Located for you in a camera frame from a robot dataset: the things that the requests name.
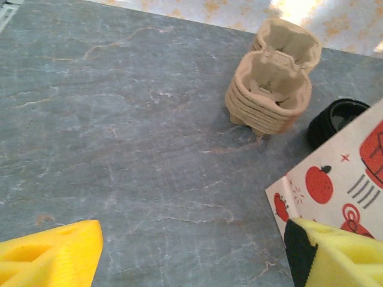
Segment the paper bag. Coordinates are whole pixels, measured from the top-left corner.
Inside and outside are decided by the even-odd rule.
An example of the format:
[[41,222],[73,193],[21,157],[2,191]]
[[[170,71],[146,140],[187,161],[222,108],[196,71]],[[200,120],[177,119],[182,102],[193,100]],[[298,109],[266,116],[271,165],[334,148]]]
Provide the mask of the paper bag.
[[301,217],[383,241],[383,100],[266,189],[279,231]]

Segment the egg carton cup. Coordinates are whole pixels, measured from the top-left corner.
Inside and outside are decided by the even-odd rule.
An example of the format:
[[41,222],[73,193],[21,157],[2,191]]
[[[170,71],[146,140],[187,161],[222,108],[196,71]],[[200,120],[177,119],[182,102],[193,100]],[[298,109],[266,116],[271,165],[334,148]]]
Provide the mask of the egg carton cup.
[[225,97],[233,123],[270,135],[292,126],[307,108],[312,90],[306,72],[295,71],[292,61],[279,51],[244,56]]
[[280,51],[293,57],[293,69],[304,69],[309,74],[319,63],[321,41],[306,29],[288,21],[269,18],[254,38],[254,51]]

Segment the egg carton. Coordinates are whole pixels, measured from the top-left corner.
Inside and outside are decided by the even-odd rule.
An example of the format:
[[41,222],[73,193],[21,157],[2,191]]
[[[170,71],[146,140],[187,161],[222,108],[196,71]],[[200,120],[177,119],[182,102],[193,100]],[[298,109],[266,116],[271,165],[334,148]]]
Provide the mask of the egg carton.
[[319,63],[322,43],[311,32],[288,21],[269,18],[254,38],[253,51],[280,51],[294,59],[293,69],[309,74]]
[[286,132],[311,98],[306,72],[293,69],[294,59],[280,51],[252,51],[241,60],[225,103],[234,124],[257,135]]

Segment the marble countertop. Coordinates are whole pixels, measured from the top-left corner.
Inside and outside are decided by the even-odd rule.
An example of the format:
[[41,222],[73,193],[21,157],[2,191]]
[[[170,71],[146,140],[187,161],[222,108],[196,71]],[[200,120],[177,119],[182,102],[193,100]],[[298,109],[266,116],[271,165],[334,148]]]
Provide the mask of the marble countertop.
[[325,49],[308,112],[257,142],[224,105],[252,38],[27,0],[0,35],[0,241],[98,219],[92,286],[293,286],[264,190],[331,101],[378,101],[383,60]]

